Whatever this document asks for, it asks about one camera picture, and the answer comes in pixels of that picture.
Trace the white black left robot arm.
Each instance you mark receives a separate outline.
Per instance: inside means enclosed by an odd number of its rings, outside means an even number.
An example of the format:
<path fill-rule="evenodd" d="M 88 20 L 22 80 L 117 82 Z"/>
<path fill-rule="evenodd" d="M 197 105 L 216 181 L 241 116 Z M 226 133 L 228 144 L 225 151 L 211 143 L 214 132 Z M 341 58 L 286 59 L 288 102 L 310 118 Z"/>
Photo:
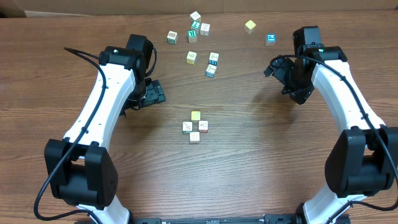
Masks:
<path fill-rule="evenodd" d="M 147 37 L 132 34 L 124 48 L 107 46 L 98 56 L 76 49 L 68 52 L 91 63 L 98 76 L 73 126 L 63 139 L 50 139 L 45 146 L 49 176 L 34 202 L 34 214 L 45 219 L 38 207 L 45 189 L 50 188 L 55 198 L 76 207 L 53 220 L 85 213 L 92 223 L 133 223 L 132 212 L 116 196 L 118 172 L 109 144 L 126 110 L 166 101 L 160 82 L 150 78 L 157 51 Z"/>

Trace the wooden block green bottom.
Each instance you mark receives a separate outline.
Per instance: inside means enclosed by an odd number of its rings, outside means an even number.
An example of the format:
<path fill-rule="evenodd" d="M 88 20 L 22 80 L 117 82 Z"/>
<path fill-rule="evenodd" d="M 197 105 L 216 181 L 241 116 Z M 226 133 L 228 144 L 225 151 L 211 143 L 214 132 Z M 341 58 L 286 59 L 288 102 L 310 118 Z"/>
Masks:
<path fill-rule="evenodd" d="M 182 123 L 182 132 L 184 134 L 189 134 L 193 130 L 193 123 L 191 121 L 184 121 Z"/>

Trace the blue letter P block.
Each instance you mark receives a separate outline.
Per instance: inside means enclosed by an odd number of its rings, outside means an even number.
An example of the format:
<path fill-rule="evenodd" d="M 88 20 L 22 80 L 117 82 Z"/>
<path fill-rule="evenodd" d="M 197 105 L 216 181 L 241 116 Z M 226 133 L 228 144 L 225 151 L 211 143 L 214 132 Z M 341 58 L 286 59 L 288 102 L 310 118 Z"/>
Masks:
<path fill-rule="evenodd" d="M 276 43 L 276 35 L 275 34 L 267 34 L 265 44 L 266 46 L 275 46 Z"/>

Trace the wooden block red edge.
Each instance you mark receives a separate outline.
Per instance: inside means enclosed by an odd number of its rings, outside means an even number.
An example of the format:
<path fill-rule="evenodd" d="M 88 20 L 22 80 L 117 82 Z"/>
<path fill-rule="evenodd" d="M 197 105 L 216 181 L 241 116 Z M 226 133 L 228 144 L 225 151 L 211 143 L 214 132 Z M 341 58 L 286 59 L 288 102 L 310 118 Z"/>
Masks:
<path fill-rule="evenodd" d="M 207 133 L 208 132 L 208 121 L 200 120 L 198 122 L 198 131 L 200 133 Z"/>

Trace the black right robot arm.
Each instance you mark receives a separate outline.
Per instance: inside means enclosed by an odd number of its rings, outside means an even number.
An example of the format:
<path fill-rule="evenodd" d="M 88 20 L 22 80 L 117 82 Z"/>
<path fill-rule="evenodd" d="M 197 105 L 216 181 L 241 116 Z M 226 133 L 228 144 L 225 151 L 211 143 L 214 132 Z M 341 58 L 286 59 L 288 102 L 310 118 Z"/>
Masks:
<path fill-rule="evenodd" d="M 293 34 L 294 53 L 270 61 L 282 94 L 303 104 L 314 90 L 325 100 L 339 138 L 325 162 L 325 185 L 294 214 L 266 214 L 266 223 L 349 223 L 347 210 L 397 183 L 397 129 L 385 125 L 354 82 L 343 50 L 327 47 L 316 26 Z"/>

